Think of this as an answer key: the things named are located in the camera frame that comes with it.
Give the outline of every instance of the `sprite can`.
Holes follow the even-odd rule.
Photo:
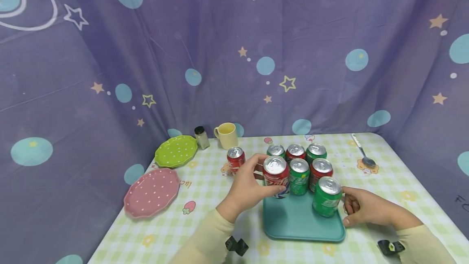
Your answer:
[[[290,193],[303,196],[308,191],[309,173],[306,160],[295,158],[290,161]]]
[[[313,197],[313,208],[324,217],[332,217],[342,197],[342,187],[331,176],[321,177],[316,184]]]
[[[327,152],[323,145],[318,144],[318,143],[312,143],[306,149],[306,162],[308,162],[308,164],[311,165],[311,162],[313,162],[313,160],[316,158],[326,159]]]
[[[283,149],[283,146],[281,144],[271,144],[267,148],[267,155],[280,156],[285,159],[285,149]]]

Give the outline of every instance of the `teal tray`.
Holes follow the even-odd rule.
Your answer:
[[[263,200],[263,226],[267,236],[284,240],[318,240],[342,242],[345,227],[336,211],[333,217],[317,214],[312,207],[313,194],[292,193],[284,199],[268,197]]]

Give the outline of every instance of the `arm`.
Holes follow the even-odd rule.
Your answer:
[[[169,264],[220,264],[225,260],[228,254],[225,242],[231,236],[241,212],[253,208],[265,197],[285,190],[284,186],[264,187],[256,182],[256,178],[262,177],[254,174],[254,170],[259,170],[262,166],[259,163],[266,157],[256,154],[238,169],[226,198],[200,222]]]
[[[352,187],[343,187],[344,208],[348,216],[346,227],[357,223],[391,225],[405,250],[399,253],[403,264],[455,263],[439,239],[414,214],[399,205],[373,193]]]

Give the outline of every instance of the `yellow mug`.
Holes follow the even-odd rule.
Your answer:
[[[213,133],[215,137],[220,140],[223,149],[228,150],[231,147],[238,146],[238,135],[236,133],[236,126],[231,122],[225,122],[217,126]]]

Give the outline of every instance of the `sleeve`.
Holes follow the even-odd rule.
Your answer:
[[[397,235],[399,242],[405,248],[399,253],[402,264],[456,263],[438,237],[433,235],[426,225],[400,230]]]
[[[225,242],[234,228],[235,225],[226,221],[216,209],[210,211],[169,264],[223,263],[228,254]]]

